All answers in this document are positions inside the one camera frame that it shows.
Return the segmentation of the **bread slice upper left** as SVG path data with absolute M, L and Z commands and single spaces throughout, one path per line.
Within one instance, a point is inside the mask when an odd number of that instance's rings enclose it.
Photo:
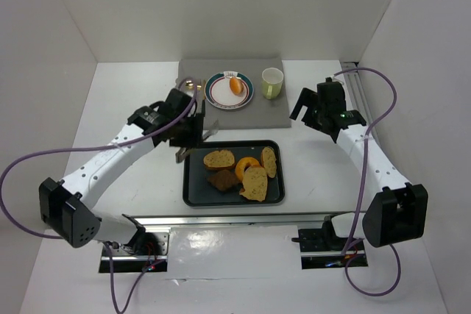
M 203 164 L 211 171 L 231 170 L 236 165 L 236 159 L 230 150 L 216 150 L 204 156 Z

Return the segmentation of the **brown chocolate croissant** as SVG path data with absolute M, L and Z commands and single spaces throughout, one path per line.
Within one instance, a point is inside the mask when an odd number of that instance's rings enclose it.
M 238 177 L 229 170 L 220 170 L 210 175 L 207 181 L 220 192 L 227 192 L 240 184 Z

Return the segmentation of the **aluminium rail right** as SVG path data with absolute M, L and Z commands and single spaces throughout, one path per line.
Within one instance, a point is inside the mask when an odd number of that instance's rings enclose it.
M 343 74 L 343 77 L 353 108 L 358 110 L 366 121 L 370 122 L 369 108 L 359 72 L 351 71 Z

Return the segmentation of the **round orange bun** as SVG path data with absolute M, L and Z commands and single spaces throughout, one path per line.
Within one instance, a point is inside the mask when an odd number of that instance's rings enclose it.
M 229 84 L 230 84 L 230 90 L 233 92 L 233 94 L 240 96 L 243 93 L 244 84 L 239 77 L 237 76 L 230 77 Z

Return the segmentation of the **metal tongs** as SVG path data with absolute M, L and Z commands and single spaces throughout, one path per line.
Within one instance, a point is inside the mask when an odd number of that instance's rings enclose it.
M 210 126 L 210 129 L 202 135 L 201 141 L 199 142 L 199 144 L 205 142 L 209 137 L 215 135 L 218 131 L 219 131 L 219 121 L 216 120 Z M 192 148 L 182 147 L 182 148 L 180 148 L 175 154 L 176 163 L 182 163 L 186 159 L 186 157 L 189 156 L 193 152 L 194 149 L 195 149 L 195 147 L 192 147 Z

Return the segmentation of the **large front bread slice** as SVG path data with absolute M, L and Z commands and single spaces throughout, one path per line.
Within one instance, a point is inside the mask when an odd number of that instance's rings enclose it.
M 268 176 L 261 166 L 249 167 L 242 179 L 243 188 L 239 194 L 245 199 L 262 202 L 266 199 Z

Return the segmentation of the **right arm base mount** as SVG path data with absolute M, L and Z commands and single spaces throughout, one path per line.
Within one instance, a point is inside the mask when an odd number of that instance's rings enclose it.
M 291 241 L 300 248 L 302 270 L 344 268 L 348 261 L 350 267 L 368 266 L 362 242 L 346 254 L 341 254 L 347 239 L 335 234 L 330 220 L 324 221 L 321 226 L 298 229 L 298 236 Z

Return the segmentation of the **black baking tray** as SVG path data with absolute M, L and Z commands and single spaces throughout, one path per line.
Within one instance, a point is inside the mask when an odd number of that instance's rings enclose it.
M 241 185 L 221 192 L 212 186 L 208 177 L 215 171 L 208 170 L 203 164 L 205 155 L 218 150 L 231 151 L 236 160 L 242 157 L 259 159 L 262 150 L 266 147 L 274 149 L 276 156 L 277 173 L 273 179 L 268 179 L 267 194 L 264 201 L 253 201 L 239 194 Z M 273 140 L 240 140 L 205 142 L 195 149 L 184 162 L 183 173 L 183 201 L 191 207 L 229 207 L 242 205 L 278 204 L 285 197 L 283 169 L 281 165 L 280 149 Z

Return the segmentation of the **aluminium rail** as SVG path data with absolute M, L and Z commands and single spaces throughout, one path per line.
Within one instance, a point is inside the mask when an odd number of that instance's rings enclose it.
M 273 224 L 317 224 L 340 213 L 271 213 L 234 215 L 133 216 L 143 226 L 252 226 Z
M 358 110 L 366 121 L 370 122 L 369 108 L 359 72 L 351 71 L 343 74 L 343 77 L 353 108 Z

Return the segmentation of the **bread slice right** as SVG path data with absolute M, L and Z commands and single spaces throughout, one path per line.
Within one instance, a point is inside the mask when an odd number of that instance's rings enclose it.
M 275 178 L 277 173 L 277 158 L 272 147 L 264 147 L 261 152 L 261 165 L 266 171 L 268 178 Z

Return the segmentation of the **light green mug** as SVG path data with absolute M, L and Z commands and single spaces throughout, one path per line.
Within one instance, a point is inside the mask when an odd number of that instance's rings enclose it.
M 262 72 L 262 94 L 265 99 L 276 99 L 282 88 L 284 73 L 278 68 L 266 68 Z

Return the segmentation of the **aluminium rail front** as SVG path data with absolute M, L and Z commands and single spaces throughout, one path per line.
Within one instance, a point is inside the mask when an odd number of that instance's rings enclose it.
M 273 224 L 317 224 L 340 213 L 271 213 L 234 215 L 133 216 L 143 226 L 252 226 Z

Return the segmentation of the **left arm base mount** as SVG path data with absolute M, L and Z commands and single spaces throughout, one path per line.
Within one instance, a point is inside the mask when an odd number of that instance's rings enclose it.
M 103 246 L 99 273 L 109 274 L 111 269 L 117 274 L 167 272 L 170 229 L 158 227 L 152 231 L 135 218 L 128 219 L 136 232 L 128 243 L 108 243 L 111 255 Z

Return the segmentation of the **green handled gold fork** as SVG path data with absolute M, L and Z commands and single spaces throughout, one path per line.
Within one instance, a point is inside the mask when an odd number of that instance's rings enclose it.
M 205 86 L 206 86 L 206 79 L 203 79 L 203 80 L 201 81 L 201 95 L 202 95 L 202 100 L 206 100 Z

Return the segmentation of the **white plate green red rim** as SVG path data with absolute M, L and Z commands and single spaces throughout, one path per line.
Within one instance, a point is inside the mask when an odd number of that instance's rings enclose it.
M 231 88 L 232 79 L 239 81 L 240 93 Z M 237 110 L 249 104 L 255 89 L 252 81 L 237 71 L 222 71 L 213 75 L 205 83 L 205 98 L 209 104 L 220 110 Z

